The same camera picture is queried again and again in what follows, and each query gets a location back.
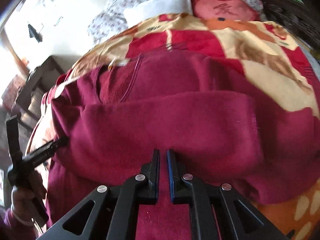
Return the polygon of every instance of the person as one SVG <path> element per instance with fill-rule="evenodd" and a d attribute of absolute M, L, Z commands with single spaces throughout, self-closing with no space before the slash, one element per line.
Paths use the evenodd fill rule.
<path fill-rule="evenodd" d="M 29 176 L 33 191 L 24 187 L 13 187 L 12 205 L 0 219 L 0 239 L 2 240 L 35 240 L 37 232 L 32 216 L 26 207 L 26 200 L 35 196 L 45 199 L 47 190 L 42 184 L 41 175 L 34 171 Z"/>

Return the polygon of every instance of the hand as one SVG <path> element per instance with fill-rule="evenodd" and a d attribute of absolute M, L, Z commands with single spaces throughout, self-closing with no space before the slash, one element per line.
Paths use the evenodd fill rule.
<path fill-rule="evenodd" d="M 28 212 L 25 200 L 31 200 L 35 196 L 45 199 L 47 193 L 47 190 L 42 184 L 41 175 L 38 172 L 32 172 L 29 175 L 29 181 L 33 188 L 33 192 L 24 187 L 14 186 L 11 195 L 12 209 L 14 213 L 24 221 L 30 221 L 32 218 L 31 214 Z"/>

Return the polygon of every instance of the patterned blanket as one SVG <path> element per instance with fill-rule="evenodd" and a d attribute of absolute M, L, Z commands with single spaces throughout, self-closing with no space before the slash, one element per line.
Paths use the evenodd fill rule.
<path fill-rule="evenodd" d="M 141 22 L 95 46 L 78 60 L 44 96 L 42 118 L 27 151 L 54 137 L 50 103 L 66 84 L 99 65 L 125 65 L 126 59 L 159 47 L 196 51 L 220 61 L 233 59 L 228 67 L 243 74 L 283 109 L 299 111 L 309 107 L 319 118 L 320 83 L 300 47 L 283 27 L 274 22 L 202 20 L 188 14 L 167 14 Z M 306 240 L 320 218 L 320 179 L 308 191 L 286 202 L 254 204 L 284 234 L 290 232 L 293 239 Z"/>

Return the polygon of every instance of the red sweater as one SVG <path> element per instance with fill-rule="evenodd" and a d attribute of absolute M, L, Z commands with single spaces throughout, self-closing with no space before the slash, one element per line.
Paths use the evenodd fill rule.
<path fill-rule="evenodd" d="M 170 203 L 165 151 L 209 184 L 230 182 L 260 203 L 286 201 L 320 176 L 320 122 L 288 112 L 250 84 L 240 64 L 185 50 L 142 54 L 126 67 L 96 68 L 52 101 L 58 137 L 49 225 L 98 185 L 119 185 L 160 150 L 159 200 L 139 209 L 137 239 L 191 237 L 187 205 Z"/>
<path fill-rule="evenodd" d="M 11 209 L 5 213 L 4 220 L 0 219 L 0 236 L 7 234 L 12 237 L 12 240 L 35 240 L 36 232 L 34 227 L 28 227 L 20 223 L 13 216 Z"/>

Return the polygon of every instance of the black bracket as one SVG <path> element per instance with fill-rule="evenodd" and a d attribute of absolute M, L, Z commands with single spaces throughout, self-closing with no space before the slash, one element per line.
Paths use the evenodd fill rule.
<path fill-rule="evenodd" d="M 234 187 L 204 183 L 167 151 L 173 204 L 189 204 L 192 240 L 288 240 Z"/>
<path fill-rule="evenodd" d="M 154 150 L 151 163 L 122 185 L 101 185 L 58 220 L 40 240 L 134 240 L 139 205 L 158 200 L 160 158 Z"/>
<path fill-rule="evenodd" d="M 9 154 L 12 165 L 8 168 L 7 178 L 10 185 L 22 186 L 32 190 L 28 176 L 35 170 L 37 166 L 48 160 L 54 155 L 57 148 L 66 145 L 68 139 L 62 138 L 57 141 L 50 141 L 30 154 L 23 156 L 19 144 L 18 119 L 16 116 L 6 121 L 7 136 L 9 144 Z M 42 227 L 48 221 L 49 217 L 46 213 L 42 199 L 34 198 L 31 202 L 26 201 L 26 205 L 32 217 L 37 224 Z"/>

